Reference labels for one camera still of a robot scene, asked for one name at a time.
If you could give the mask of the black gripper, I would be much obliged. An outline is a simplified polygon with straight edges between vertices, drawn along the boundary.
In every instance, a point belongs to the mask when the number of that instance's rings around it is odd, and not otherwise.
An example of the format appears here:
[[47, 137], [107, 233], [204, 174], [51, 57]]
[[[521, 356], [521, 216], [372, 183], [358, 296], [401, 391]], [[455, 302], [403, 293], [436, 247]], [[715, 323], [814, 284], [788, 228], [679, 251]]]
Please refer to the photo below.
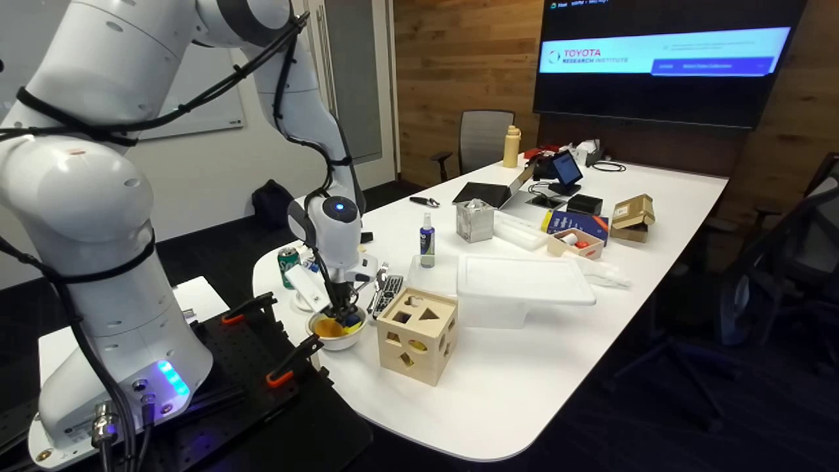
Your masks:
[[363, 313], [355, 304], [355, 277], [351, 275], [346, 275], [344, 270], [335, 270], [327, 277], [327, 296], [330, 296], [327, 315], [338, 326], [358, 326], [363, 319]]

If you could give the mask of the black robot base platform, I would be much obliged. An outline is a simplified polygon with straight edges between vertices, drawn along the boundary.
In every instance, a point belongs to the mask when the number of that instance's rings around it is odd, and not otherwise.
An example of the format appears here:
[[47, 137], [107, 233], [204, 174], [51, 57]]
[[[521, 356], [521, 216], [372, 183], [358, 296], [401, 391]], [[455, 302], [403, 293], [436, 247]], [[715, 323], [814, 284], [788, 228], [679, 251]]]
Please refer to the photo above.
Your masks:
[[270, 391], [266, 374], [299, 343], [270, 317], [198, 326], [215, 368], [188, 408], [153, 431], [143, 472], [340, 472], [369, 443], [369, 424], [334, 391], [313, 356]]

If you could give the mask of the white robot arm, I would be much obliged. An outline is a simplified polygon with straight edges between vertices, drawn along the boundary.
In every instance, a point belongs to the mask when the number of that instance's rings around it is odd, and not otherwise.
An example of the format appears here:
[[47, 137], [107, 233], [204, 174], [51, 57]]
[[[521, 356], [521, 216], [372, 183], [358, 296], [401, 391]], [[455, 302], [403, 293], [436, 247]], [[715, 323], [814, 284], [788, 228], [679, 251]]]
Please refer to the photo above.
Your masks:
[[289, 209], [316, 251], [334, 317], [351, 315], [360, 262], [358, 174], [323, 104], [291, 0], [72, 0], [2, 117], [0, 196], [30, 233], [30, 262], [55, 285], [77, 351], [40, 391], [30, 453], [63, 469], [186, 412], [213, 372], [156, 249], [153, 188], [127, 149], [175, 117], [166, 104], [192, 44], [237, 48], [268, 120], [316, 149], [327, 175]]

